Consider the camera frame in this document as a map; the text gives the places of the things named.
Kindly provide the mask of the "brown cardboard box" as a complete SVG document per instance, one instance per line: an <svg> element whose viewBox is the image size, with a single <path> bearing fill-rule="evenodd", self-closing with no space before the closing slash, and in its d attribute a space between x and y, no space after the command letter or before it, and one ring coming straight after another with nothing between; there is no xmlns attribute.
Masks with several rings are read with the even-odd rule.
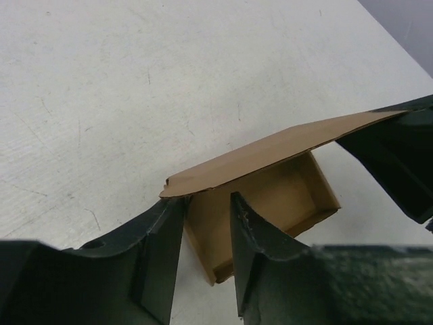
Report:
<svg viewBox="0 0 433 325"><path fill-rule="evenodd" d="M161 198L184 198L184 228L209 284L233 275L230 195L297 236L340 209L312 151L394 116L367 111L296 125L170 176Z"/></svg>

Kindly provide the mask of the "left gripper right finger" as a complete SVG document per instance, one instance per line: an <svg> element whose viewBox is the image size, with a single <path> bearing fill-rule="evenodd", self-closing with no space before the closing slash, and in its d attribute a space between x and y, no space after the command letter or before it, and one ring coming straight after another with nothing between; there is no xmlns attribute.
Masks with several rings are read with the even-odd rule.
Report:
<svg viewBox="0 0 433 325"><path fill-rule="evenodd" d="M431 324L429 246L307 246L232 193L237 312L245 324Z"/></svg>

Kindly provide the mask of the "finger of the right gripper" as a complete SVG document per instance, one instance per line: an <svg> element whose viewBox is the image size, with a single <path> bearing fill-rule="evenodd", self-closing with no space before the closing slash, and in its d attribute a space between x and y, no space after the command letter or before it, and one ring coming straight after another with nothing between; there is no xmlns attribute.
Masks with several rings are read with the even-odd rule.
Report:
<svg viewBox="0 0 433 325"><path fill-rule="evenodd" d="M432 96L378 108L394 116L336 142L354 156L408 218L432 218Z"/></svg>

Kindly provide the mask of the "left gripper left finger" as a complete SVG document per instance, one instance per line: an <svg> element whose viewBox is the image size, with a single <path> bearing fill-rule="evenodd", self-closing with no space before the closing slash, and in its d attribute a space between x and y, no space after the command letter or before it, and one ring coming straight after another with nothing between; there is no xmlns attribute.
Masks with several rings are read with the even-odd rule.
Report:
<svg viewBox="0 0 433 325"><path fill-rule="evenodd" d="M185 201L162 199L78 249L1 242L2 324L168 324Z"/></svg>

